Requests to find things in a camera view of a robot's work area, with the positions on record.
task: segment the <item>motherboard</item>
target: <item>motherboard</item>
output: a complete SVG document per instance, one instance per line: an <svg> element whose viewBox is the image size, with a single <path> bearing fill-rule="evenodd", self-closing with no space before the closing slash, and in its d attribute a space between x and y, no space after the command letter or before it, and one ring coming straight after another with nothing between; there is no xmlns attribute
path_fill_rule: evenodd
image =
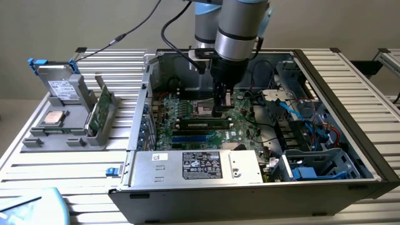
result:
<svg viewBox="0 0 400 225"><path fill-rule="evenodd" d="M211 115L214 99L183 100L178 94L159 94L152 102L158 127L156 150L248 149L263 154L255 113L246 92L232 94L235 108L220 118Z"/></svg>

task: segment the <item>workbench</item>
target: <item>workbench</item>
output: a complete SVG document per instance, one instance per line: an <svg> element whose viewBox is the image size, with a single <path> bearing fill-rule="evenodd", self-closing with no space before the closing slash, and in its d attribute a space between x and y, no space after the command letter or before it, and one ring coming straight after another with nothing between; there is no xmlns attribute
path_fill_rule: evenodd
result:
<svg viewBox="0 0 400 225"><path fill-rule="evenodd" d="M400 174L400 111L340 52L303 49L360 128ZM120 177L106 177L110 167L127 158L131 123L143 77L146 50L106 50L79 62L88 88L100 94L95 74L122 104L110 135L108 146L98 152L22 152L22 139L39 122L50 103L47 96L0 159L0 203L39 188L56 187L70 207L72 224L127 225L127 219L112 203L107 190ZM362 200L332 217L280 218L203 224L334 225L400 224L400 187L376 200Z"/></svg>

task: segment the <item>white wall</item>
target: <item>white wall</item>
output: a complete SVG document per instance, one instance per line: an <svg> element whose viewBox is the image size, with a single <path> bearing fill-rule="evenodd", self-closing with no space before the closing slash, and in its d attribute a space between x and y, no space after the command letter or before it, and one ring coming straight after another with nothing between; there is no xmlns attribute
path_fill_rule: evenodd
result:
<svg viewBox="0 0 400 225"><path fill-rule="evenodd" d="M400 48L400 0L271 1L275 11L264 47L339 47L348 58L363 60L372 58L379 47ZM0 98L42 98L46 89L27 59L67 60L76 47L103 47L143 20L155 3L0 0ZM163 0L154 17L116 48L167 47L160 29L184 5L180 0ZM167 36L178 47L192 44L194 7L171 25ZM388 85L386 91L395 94L399 80L391 79L384 76L378 86Z"/></svg>

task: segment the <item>blue memory slot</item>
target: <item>blue memory slot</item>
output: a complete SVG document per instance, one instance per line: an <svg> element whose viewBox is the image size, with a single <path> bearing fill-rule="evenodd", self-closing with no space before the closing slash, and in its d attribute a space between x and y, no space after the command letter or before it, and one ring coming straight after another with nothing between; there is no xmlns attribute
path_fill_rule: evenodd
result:
<svg viewBox="0 0 400 225"><path fill-rule="evenodd" d="M207 142L207 136L174 137L172 142Z"/></svg>

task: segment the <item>warning label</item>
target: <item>warning label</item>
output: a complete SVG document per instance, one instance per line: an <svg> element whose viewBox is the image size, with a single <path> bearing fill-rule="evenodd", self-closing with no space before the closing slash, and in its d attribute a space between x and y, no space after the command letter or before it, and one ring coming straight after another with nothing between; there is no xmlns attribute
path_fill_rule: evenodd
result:
<svg viewBox="0 0 400 225"><path fill-rule="evenodd" d="M60 100L79 100L74 86L68 81L50 81L50 86Z"/></svg>
<svg viewBox="0 0 400 225"><path fill-rule="evenodd" d="M186 180L223 178L220 152L184 152L182 176Z"/></svg>

